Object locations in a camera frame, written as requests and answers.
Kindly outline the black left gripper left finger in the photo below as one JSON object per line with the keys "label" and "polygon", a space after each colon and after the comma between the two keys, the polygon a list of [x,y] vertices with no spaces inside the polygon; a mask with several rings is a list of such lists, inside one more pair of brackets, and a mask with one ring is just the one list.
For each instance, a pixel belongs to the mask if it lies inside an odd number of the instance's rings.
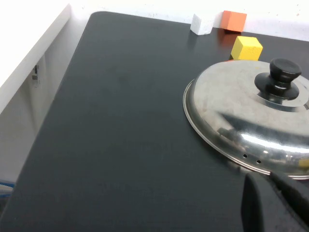
{"label": "black left gripper left finger", "polygon": [[266,226],[266,201],[269,184],[261,174],[247,174],[241,202],[245,232],[307,232],[309,226]]}

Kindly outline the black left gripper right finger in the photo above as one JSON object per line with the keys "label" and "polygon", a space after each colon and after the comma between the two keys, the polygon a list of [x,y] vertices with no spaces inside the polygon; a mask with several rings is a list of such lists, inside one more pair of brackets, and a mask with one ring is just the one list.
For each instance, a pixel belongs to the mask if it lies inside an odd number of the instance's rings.
{"label": "black left gripper right finger", "polygon": [[271,173],[266,181],[266,226],[308,226],[309,190],[284,174]]}

